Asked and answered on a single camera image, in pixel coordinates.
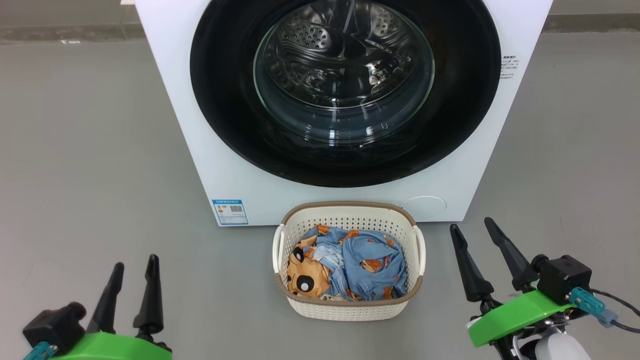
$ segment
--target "laundry basket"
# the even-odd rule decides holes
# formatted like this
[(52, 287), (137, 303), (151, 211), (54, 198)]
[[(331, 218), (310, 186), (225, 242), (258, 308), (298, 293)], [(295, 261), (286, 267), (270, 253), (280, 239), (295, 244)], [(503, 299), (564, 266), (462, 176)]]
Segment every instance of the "laundry basket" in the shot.
[[(404, 253), (407, 294), (379, 301), (334, 301), (293, 295), (287, 287), (287, 260), (302, 236), (316, 225), (352, 230), (373, 230), (398, 241)], [(291, 210), (273, 237), (273, 271), (276, 282), (293, 309), (302, 316), (322, 320), (384, 320), (398, 315), (422, 284), (426, 249), (422, 231), (404, 209), (376, 202), (314, 202)]]

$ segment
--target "cable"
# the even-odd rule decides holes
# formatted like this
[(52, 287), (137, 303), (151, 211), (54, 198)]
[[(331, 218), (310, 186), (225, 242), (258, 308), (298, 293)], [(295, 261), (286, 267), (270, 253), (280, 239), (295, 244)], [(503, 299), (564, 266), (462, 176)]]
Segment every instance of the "cable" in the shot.
[(640, 329), (635, 328), (635, 327), (631, 327), (631, 326), (623, 325), (623, 324), (617, 322), (616, 320), (611, 320), (611, 324), (613, 326), (619, 327), (620, 329), (623, 329), (623, 330), (626, 330), (626, 331), (630, 331), (630, 332), (634, 332), (636, 334), (640, 334)]
[(615, 300), (615, 301), (619, 302), (620, 304), (623, 304), (624, 306), (628, 307), (629, 309), (631, 309), (634, 313), (636, 313), (636, 315), (637, 315), (637, 316), (640, 316), (640, 310), (638, 310), (638, 308), (637, 308), (637, 307), (635, 307), (635, 306), (633, 306), (633, 305), (629, 304), (628, 302), (626, 302), (626, 301), (622, 300), (621, 298), (619, 298), (619, 297), (617, 297), (617, 296), (615, 296), (615, 295), (611, 295), (610, 293), (606, 293), (606, 292), (604, 292), (604, 291), (596, 290), (596, 289), (593, 289), (593, 288), (591, 288), (591, 292), (596, 293), (596, 294), (599, 294), (599, 295), (602, 295), (602, 296), (606, 296), (606, 297), (608, 297), (608, 298), (611, 298), (611, 299), (613, 299), (613, 300)]

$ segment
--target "blue fabric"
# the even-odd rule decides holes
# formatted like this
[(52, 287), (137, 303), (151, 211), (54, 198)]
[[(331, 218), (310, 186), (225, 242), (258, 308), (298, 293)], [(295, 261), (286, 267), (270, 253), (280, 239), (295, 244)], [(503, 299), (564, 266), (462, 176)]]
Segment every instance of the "blue fabric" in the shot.
[(406, 272), (400, 245), (377, 231), (348, 231), (331, 227), (322, 235), (315, 227), (304, 238), (318, 235), (312, 259), (326, 266), (332, 286), (328, 293), (345, 299), (385, 300), (406, 295)]

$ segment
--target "blue label sticker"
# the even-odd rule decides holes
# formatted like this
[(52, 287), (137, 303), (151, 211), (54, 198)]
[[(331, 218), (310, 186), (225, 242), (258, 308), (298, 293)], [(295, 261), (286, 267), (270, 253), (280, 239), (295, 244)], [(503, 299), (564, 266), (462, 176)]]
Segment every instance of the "blue label sticker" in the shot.
[(249, 225), (242, 200), (212, 200), (220, 225)]

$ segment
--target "white washing machine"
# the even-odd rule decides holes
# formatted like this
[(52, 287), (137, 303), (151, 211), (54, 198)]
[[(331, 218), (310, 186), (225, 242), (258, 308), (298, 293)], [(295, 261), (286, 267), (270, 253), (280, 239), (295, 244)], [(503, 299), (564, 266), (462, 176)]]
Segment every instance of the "white washing machine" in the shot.
[(467, 212), (552, 0), (137, 0), (219, 225)]

